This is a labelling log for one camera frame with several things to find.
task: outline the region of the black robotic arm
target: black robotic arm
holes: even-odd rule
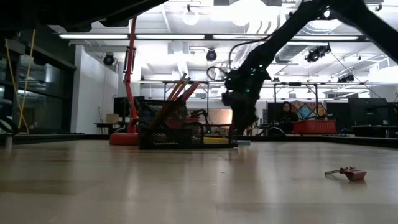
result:
[[[301,3],[290,19],[268,40],[252,50],[237,70],[227,74],[223,103],[233,110],[233,124],[238,134],[255,122],[256,102],[264,80],[270,80],[267,67],[277,52],[308,22],[330,10],[340,21],[368,36],[391,59],[398,62],[398,32],[378,18],[363,0],[312,0]]]

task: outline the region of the red tray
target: red tray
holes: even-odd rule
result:
[[[336,134],[336,121],[298,121],[293,123],[293,134]]]

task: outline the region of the computer monitor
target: computer monitor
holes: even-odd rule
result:
[[[349,98],[348,103],[355,125],[383,125],[388,121],[384,98]]]

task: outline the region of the window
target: window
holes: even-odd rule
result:
[[[21,104],[23,95],[24,91],[18,90],[18,99]],[[19,108],[16,114],[19,120],[21,115]],[[65,116],[68,116],[65,100],[26,91],[24,117],[31,133],[68,131],[69,127],[65,127],[63,122]],[[26,129],[24,123],[21,127],[23,127],[22,130]]]
[[[25,86],[27,70],[29,66],[29,56],[21,57],[19,86]],[[66,96],[69,93],[66,83],[72,79],[73,74],[67,74],[65,71],[45,63],[39,58],[32,58],[27,86],[28,88],[45,92],[49,95]]]

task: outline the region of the person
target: person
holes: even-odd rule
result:
[[[292,105],[285,101],[282,104],[282,112],[277,118],[279,122],[279,128],[283,130],[285,133],[290,133],[293,131],[292,122],[299,121],[299,116],[296,113],[292,112]]]

